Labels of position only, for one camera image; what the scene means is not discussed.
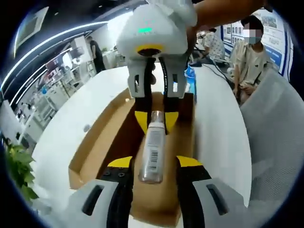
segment bottle label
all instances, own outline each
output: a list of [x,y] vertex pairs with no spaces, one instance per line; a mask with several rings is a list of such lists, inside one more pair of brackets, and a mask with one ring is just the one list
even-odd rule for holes
[[163,133],[156,130],[151,130],[148,141],[148,148],[150,150],[148,169],[152,172],[158,171],[159,166],[159,152],[163,147]]

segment plastic bottle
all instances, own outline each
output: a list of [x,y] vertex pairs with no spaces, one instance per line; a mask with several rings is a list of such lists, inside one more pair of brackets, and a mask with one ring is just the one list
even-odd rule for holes
[[148,184],[162,182],[165,146],[164,113],[153,111],[142,156],[139,180]]

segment poster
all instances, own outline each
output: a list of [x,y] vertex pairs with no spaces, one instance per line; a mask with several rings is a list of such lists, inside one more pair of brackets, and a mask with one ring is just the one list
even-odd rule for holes
[[231,43],[231,24],[223,25],[223,32],[224,41],[227,43]]
[[[268,12],[265,9],[259,9],[253,13],[258,19],[261,20],[264,26],[264,35],[262,43],[265,46],[267,53],[271,60],[278,65],[279,72],[282,73],[285,56],[285,29],[283,20],[280,16],[273,12]],[[225,28],[231,27],[230,39],[228,33],[225,34]],[[238,41],[243,38],[243,26],[240,21],[232,24],[224,25],[224,43],[234,46]]]

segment cardboard box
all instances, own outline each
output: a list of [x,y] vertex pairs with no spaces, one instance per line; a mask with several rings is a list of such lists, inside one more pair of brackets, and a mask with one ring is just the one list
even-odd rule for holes
[[[162,94],[153,93],[153,110],[163,110]],[[138,180],[142,163],[144,133],[134,115],[134,99],[129,91],[120,93],[101,113],[85,136],[69,165],[70,186],[78,189],[93,179],[99,179],[108,163],[135,157],[131,215],[135,219],[157,226],[175,227],[180,218],[176,186],[176,156],[193,156],[194,105],[193,94],[180,101],[179,118],[166,135],[163,182],[157,185]]]

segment green indicator light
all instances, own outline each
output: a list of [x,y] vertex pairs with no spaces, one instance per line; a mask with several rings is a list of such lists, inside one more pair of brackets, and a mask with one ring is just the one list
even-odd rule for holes
[[152,28],[149,28],[149,27],[147,27],[147,28],[140,28],[140,29],[138,30],[138,32],[139,32],[139,33],[151,32],[151,30],[152,30]]

